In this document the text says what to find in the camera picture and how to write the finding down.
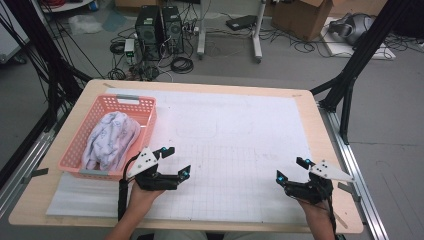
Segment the white grid mat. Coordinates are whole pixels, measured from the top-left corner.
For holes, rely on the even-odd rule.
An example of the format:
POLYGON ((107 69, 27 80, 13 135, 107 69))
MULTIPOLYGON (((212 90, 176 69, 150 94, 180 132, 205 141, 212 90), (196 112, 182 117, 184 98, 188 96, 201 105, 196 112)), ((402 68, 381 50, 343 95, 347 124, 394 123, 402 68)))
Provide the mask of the white grid mat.
POLYGON ((304 224, 301 207, 276 182, 277 172, 296 182, 308 179, 295 162, 310 155, 300 95, 116 92, 128 103, 143 95, 155 98, 157 119, 150 146, 176 149, 160 161, 160 172, 191 168, 188 180, 155 201, 148 219, 304 224))

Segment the open cardboard box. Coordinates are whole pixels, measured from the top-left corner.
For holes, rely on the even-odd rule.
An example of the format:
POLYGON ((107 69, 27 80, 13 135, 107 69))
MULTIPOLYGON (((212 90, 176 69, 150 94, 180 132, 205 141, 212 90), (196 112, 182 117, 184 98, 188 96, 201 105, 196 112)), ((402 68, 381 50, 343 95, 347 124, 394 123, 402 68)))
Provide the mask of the open cardboard box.
POLYGON ((280 0, 275 4, 271 25, 304 41, 320 35, 333 0, 280 0))

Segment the black frame post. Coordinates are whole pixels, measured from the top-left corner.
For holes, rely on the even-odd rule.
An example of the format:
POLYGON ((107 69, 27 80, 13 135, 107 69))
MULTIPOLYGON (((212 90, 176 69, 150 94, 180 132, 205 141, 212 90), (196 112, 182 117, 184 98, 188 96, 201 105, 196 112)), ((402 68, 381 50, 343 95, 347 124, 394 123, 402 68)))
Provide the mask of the black frame post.
POLYGON ((48 129, 58 121, 58 110, 63 104, 73 105, 82 94, 83 87, 78 83, 88 83, 92 77, 72 66, 59 52, 49 32, 40 20, 31 0, 3 0, 0 6, 7 6, 30 42, 35 47, 41 61, 33 58, 32 50, 26 46, 17 31, 2 18, 0 24, 27 54, 40 80, 47 86, 48 108, 42 119, 48 129))
POLYGON ((335 78, 311 90, 313 95, 328 90, 326 97, 319 102, 319 106, 327 112, 335 113, 338 104, 343 102, 339 135, 346 145, 349 145, 348 127, 355 82, 412 3, 413 0, 387 0, 343 70, 335 78))

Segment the white metal stand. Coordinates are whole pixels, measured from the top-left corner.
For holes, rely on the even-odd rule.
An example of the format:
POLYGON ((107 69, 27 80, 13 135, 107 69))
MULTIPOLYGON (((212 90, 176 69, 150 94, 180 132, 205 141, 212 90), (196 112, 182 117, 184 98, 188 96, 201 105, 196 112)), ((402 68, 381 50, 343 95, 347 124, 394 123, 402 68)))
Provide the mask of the white metal stand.
MULTIPOLYGON (((256 23, 252 27, 251 39, 253 43, 254 49, 254 58, 257 63, 262 61, 262 48, 260 43, 260 31, 262 20, 266 8, 266 0, 259 0, 260 5, 257 13, 256 23)), ((206 27, 204 17, 206 15, 206 9, 203 3, 200 3, 200 23, 199 23, 199 33, 198 33, 198 41, 197 41, 197 56, 199 60, 202 60, 205 55, 205 45, 206 45, 206 27)))

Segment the aluminium rail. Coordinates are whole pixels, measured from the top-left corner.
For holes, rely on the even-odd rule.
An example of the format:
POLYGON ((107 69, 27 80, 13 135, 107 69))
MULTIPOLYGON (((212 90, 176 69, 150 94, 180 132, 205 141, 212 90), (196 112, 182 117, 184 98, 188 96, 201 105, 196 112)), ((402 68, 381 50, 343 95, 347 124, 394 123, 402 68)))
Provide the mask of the aluminium rail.
POLYGON ((26 145, 27 149, 21 151, 21 161, 0 190, 0 219, 11 209, 12 204, 16 202, 18 195, 27 185, 21 184, 22 177, 38 169, 55 137, 54 131, 43 131, 26 145))
POLYGON ((389 240, 353 150, 349 144, 344 143, 339 133, 340 120, 337 114, 335 112, 328 112, 320 106, 318 106, 318 110, 326 126, 327 133, 333 142, 333 148, 336 151, 341 168, 354 178, 354 181, 348 183, 348 185, 353 187, 356 193, 361 197, 361 200, 355 202, 355 204, 359 209, 361 222, 365 227, 366 233, 372 240, 389 240))

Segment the person's left hand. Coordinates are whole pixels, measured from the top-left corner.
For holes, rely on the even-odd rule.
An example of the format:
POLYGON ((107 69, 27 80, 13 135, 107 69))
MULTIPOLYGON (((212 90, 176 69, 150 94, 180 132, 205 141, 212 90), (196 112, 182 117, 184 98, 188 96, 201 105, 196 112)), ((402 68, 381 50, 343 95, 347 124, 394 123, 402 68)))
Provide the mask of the person's left hand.
POLYGON ((148 213, 154 201, 163 193, 164 190, 143 190, 137 183, 134 183, 127 209, 133 214, 144 216, 148 213))

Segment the white round table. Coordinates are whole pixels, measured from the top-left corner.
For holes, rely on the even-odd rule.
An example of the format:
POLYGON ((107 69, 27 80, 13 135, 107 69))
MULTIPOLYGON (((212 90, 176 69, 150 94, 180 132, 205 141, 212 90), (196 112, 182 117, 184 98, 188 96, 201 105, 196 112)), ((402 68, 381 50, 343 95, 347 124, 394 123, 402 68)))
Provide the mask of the white round table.
POLYGON ((80 7, 88 6, 90 3, 94 2, 96 0, 82 0, 81 2, 71 2, 70 0, 67 0, 63 5, 61 6, 45 6, 43 4, 40 5, 41 10, 44 13, 47 12, 64 12, 69 10, 74 10, 80 7))

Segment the white floor board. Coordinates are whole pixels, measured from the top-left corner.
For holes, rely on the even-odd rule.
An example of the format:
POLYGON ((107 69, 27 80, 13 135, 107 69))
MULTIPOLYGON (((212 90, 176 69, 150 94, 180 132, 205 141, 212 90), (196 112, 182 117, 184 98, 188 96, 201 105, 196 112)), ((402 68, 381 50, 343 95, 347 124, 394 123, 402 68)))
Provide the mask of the white floor board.
MULTIPOLYGON (((324 43, 328 53, 333 57, 349 58, 353 55, 354 50, 343 38, 337 33, 329 33, 329 23, 335 21, 334 17, 328 17, 320 32, 321 41, 324 43)), ((374 60, 394 60, 395 54, 382 43, 372 56, 374 60)))

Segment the grey and black device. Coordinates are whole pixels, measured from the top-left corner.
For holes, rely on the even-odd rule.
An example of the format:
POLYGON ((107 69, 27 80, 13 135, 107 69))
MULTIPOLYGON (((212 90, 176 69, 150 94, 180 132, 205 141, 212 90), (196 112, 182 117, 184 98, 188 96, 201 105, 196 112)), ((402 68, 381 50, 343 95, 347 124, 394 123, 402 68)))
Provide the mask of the grey and black device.
POLYGON ((336 33, 349 45, 354 46, 371 28, 374 19, 364 13, 347 13, 341 19, 329 23, 329 33, 336 33))

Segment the slim black computer tower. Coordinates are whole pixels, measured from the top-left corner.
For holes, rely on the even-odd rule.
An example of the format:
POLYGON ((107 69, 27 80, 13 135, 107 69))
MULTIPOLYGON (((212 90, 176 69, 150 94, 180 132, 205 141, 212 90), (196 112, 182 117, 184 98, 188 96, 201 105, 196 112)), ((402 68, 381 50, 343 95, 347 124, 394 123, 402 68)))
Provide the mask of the slim black computer tower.
POLYGON ((165 6, 162 8, 164 33, 171 54, 184 52, 182 37, 182 21, 176 6, 165 6))

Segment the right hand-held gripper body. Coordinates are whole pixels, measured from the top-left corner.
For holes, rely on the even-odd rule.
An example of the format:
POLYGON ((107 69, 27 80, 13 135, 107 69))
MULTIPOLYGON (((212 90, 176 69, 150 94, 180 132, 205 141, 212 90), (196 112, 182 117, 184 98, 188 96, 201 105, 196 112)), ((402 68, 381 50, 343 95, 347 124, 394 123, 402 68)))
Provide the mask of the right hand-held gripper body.
POLYGON ((307 182, 300 183, 288 179, 287 185, 283 187, 287 196, 300 198, 311 204, 317 204, 331 198, 334 189, 333 180, 344 182, 354 181, 351 175, 326 160, 314 163, 314 166, 307 171, 309 176, 307 182))

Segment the white power unit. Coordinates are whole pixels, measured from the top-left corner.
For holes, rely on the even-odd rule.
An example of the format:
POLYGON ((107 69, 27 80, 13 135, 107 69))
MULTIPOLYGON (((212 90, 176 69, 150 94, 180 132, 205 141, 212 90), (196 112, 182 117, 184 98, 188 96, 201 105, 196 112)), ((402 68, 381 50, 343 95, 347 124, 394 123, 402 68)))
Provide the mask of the white power unit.
POLYGON ((126 56, 127 63, 129 65, 134 65, 136 62, 136 59, 135 59, 135 41, 133 39, 125 40, 124 54, 126 56))

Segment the clear plastic bag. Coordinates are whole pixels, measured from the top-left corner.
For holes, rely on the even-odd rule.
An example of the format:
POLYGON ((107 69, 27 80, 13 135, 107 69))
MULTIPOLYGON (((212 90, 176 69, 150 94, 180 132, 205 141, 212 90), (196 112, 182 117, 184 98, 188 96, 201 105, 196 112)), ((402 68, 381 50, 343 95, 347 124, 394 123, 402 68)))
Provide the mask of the clear plastic bag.
POLYGON ((90 15, 76 15, 68 19, 73 35, 94 34, 102 30, 101 24, 90 15))

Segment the lavender printed cloth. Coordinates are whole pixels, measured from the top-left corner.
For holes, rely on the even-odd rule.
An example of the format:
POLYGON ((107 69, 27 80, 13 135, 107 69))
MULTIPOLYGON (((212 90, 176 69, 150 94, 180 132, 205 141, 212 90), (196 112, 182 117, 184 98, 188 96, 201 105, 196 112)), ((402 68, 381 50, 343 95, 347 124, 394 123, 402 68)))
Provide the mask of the lavender printed cloth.
POLYGON ((87 139, 81 159, 82 168, 119 171, 140 132, 140 124, 126 113, 115 111, 105 114, 87 139))

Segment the person's right hand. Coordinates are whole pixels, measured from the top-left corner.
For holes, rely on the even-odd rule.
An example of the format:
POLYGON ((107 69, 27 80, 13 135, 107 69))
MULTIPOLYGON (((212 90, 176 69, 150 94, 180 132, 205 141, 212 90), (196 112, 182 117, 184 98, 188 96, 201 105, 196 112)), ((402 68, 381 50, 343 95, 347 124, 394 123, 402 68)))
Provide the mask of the person's right hand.
POLYGON ((303 209, 308 223, 324 223, 330 221, 329 211, 325 208, 323 202, 311 204, 306 200, 298 199, 298 203, 303 209))

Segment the large black computer tower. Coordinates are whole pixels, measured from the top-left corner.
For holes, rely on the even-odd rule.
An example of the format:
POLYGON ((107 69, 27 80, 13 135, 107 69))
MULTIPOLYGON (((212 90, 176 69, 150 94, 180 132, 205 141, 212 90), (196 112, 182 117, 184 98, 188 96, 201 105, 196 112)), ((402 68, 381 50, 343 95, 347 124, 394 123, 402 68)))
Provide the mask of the large black computer tower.
POLYGON ((135 30, 144 60, 160 59, 160 44, 164 40, 160 8, 157 5, 143 5, 140 8, 135 30))

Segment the grey metal bracket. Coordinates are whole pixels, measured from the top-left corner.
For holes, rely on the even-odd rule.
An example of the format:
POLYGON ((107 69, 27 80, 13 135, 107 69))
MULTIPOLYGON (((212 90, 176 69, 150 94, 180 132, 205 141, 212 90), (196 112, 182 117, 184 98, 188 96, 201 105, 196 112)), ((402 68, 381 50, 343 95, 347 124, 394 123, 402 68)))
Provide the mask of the grey metal bracket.
POLYGON ((359 202, 361 197, 356 193, 356 190, 348 184, 344 184, 342 182, 337 183, 337 187, 352 196, 354 202, 359 202))
POLYGON ((34 177, 46 175, 49 172, 49 168, 37 169, 32 171, 28 176, 22 177, 21 184, 28 184, 34 177))

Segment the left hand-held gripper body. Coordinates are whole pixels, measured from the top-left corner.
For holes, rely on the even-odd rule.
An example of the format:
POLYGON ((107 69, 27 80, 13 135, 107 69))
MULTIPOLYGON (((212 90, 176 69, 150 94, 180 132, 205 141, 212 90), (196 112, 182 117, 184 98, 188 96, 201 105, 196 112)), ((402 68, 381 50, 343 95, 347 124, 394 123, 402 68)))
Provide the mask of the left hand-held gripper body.
POLYGON ((134 179, 143 190, 176 190, 178 175, 165 175, 158 171, 159 160, 149 147, 143 148, 125 166, 125 178, 134 179))

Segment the flat black device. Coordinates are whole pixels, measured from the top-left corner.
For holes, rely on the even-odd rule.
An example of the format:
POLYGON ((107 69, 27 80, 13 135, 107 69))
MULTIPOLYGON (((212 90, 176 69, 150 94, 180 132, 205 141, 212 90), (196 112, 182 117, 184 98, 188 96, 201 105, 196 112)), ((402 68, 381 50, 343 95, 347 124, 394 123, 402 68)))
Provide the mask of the flat black device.
POLYGON ((249 28, 253 26, 256 22, 256 16, 246 15, 243 17, 238 17, 226 21, 226 26, 233 31, 238 31, 241 29, 249 28))

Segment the pink plastic basket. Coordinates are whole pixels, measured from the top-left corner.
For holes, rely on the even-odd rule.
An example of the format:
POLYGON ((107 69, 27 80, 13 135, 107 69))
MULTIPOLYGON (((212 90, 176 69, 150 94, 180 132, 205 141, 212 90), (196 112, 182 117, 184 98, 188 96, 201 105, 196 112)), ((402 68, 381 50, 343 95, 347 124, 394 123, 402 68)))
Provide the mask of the pink plastic basket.
POLYGON ((88 113, 80 123, 66 151, 58 161, 58 169, 74 177, 119 181, 127 161, 143 147, 149 145, 156 121, 156 100, 153 97, 124 94, 99 94, 92 103, 88 113), (122 112, 134 119, 141 132, 129 147, 126 157, 121 160, 115 171, 101 171, 98 168, 88 170, 82 165, 83 152, 87 146, 90 133, 97 123, 108 113, 122 112))

